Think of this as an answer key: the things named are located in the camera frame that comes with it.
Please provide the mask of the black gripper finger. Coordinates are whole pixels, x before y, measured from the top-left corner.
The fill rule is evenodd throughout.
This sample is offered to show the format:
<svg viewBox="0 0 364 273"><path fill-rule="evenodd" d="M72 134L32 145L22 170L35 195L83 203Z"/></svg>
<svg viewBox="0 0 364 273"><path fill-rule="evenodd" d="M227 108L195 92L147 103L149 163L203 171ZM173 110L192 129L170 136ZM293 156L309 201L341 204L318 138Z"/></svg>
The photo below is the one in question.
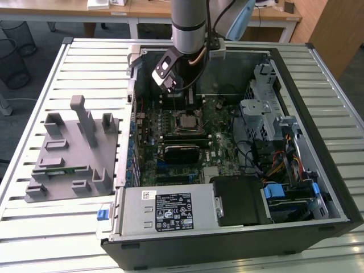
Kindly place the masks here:
<svg viewBox="0 0 364 273"><path fill-rule="evenodd" d="M196 88L194 86L184 91L186 111L194 111L196 108Z"/></svg>

